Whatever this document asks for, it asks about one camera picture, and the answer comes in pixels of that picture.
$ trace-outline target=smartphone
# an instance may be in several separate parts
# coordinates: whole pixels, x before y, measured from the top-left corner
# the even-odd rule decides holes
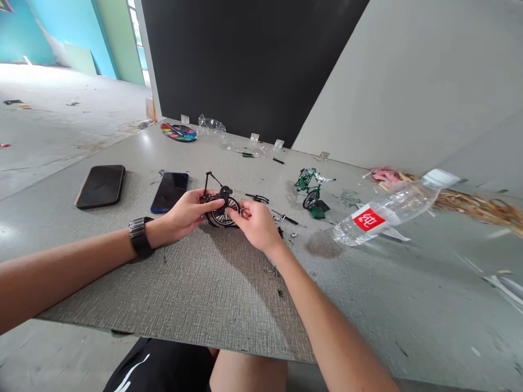
[[[80,210],[114,205],[120,201],[124,183],[123,165],[93,166],[76,198]]]
[[[164,213],[169,211],[187,192],[188,183],[189,174],[187,173],[164,173],[156,196],[154,196],[151,212]]]

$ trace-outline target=person's left hand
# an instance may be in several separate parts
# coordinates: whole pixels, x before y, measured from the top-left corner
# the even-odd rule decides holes
[[[203,189],[196,189],[185,192],[169,212],[145,224],[145,234],[153,249],[192,233],[196,226],[205,220],[203,214],[223,206],[223,199],[206,203],[202,199],[203,191]],[[214,193],[218,191],[207,189],[207,195]]]

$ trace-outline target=concrete floor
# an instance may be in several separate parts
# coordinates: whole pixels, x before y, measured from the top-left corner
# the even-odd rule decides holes
[[[0,199],[137,133],[149,88],[64,68],[0,64]],[[79,102],[67,106],[71,100]],[[96,391],[137,338],[29,320],[0,336],[0,392]],[[403,391],[455,391],[398,381]],[[327,391],[317,366],[289,364],[288,391]]]
[[[0,200],[137,133],[151,90],[58,67],[0,64]],[[79,102],[67,106],[71,100]]]

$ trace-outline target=smartwatch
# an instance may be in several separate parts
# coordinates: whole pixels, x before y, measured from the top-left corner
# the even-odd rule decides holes
[[[133,219],[129,222],[129,235],[131,236],[132,247],[140,259],[146,259],[154,253],[151,248],[147,235],[145,235],[145,224],[154,219],[145,217]]]

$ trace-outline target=gray table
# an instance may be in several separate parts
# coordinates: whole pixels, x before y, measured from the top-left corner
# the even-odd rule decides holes
[[[229,135],[228,140],[252,146],[245,138]],[[212,170],[237,198],[264,195],[272,208],[300,222],[281,224],[294,254],[396,377],[480,390],[523,389],[523,315],[463,261],[486,272],[510,269],[520,277],[520,239],[496,236],[498,227],[438,212],[436,218],[422,216],[401,226],[402,234],[412,238],[409,243],[378,237],[343,247],[331,239],[329,221],[337,223],[355,211],[347,203],[350,192],[363,202],[375,196],[375,185],[361,178],[365,170],[287,149],[274,154],[285,165],[273,161],[271,152],[250,159],[208,140],[174,142],[156,124],[2,200],[0,261],[150,216],[162,170],[189,173],[190,189],[203,187],[205,172]],[[127,168],[120,203],[75,208],[89,168],[118,163]],[[331,207],[322,221],[310,217],[301,207],[304,196],[294,191],[306,166],[338,179],[322,186],[321,198]],[[290,243],[293,230],[298,237]],[[109,273],[40,317],[314,362],[285,283],[275,277],[269,260],[240,230],[208,223],[150,259]]]

